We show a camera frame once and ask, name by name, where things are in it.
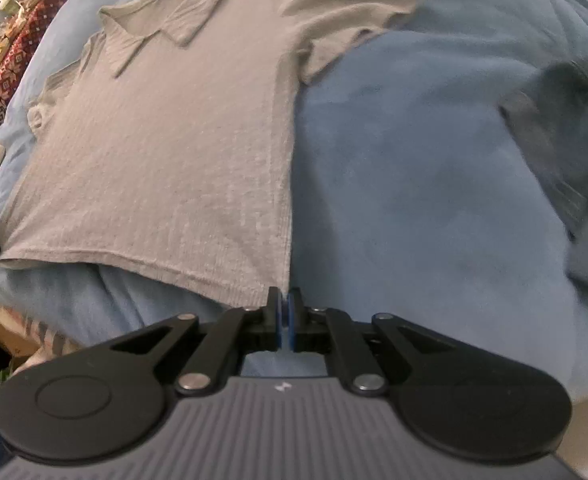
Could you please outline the grey knit polo shirt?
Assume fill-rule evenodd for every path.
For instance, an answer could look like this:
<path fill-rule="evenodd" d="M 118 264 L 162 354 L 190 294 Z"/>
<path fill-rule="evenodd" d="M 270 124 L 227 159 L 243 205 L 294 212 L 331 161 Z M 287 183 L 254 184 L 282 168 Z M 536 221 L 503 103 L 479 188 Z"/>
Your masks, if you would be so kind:
<path fill-rule="evenodd" d="M 132 0 L 28 109 L 0 266 L 96 263 L 256 307 L 291 265 L 294 105 L 422 0 Z"/>

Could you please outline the colourful plaid bed sheet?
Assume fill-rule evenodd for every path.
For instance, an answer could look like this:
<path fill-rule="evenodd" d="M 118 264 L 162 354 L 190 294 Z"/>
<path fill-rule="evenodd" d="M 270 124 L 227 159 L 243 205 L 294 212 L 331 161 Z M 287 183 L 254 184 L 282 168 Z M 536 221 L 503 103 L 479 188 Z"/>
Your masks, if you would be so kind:
<path fill-rule="evenodd" d="M 82 348 L 44 322 L 0 306 L 0 385 L 25 368 Z"/>

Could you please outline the blue plush duvet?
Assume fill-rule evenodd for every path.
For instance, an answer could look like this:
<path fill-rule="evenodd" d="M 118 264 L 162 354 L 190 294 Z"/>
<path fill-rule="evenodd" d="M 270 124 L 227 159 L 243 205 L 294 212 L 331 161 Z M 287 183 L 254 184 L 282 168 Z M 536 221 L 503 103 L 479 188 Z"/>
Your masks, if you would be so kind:
<path fill-rule="evenodd" d="M 393 312 L 588 396 L 588 292 L 498 110 L 580 58 L 588 0 L 424 0 L 301 92 L 292 271 L 307 304 Z"/>

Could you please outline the green drink cup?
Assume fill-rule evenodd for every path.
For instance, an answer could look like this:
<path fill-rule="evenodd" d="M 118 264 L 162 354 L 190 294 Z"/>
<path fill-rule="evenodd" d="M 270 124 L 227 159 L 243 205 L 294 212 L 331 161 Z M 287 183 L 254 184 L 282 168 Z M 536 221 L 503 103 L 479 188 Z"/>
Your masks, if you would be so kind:
<path fill-rule="evenodd" d="M 0 11 L 8 15 L 15 15 L 20 10 L 20 4 L 17 0 L 0 0 Z"/>

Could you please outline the blue denim garment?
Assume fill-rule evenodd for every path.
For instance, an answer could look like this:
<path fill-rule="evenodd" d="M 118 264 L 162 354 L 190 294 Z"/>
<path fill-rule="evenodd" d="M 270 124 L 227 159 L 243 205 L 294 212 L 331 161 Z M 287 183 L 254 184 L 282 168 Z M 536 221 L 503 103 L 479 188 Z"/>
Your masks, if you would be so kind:
<path fill-rule="evenodd" d="M 566 273 L 588 288 L 588 58 L 547 67 L 498 107 L 571 239 Z"/>

